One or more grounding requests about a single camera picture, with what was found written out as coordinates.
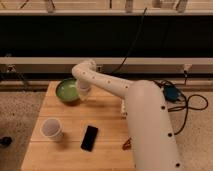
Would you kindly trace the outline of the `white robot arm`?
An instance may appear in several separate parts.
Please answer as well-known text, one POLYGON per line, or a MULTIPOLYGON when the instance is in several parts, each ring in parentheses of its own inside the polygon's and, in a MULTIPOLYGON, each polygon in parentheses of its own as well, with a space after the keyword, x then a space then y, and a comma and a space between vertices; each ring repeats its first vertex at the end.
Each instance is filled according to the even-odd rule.
POLYGON ((71 70, 79 93, 95 85, 124 100, 135 171, 184 171, 162 89, 153 81, 131 81, 98 73, 89 59, 71 70))

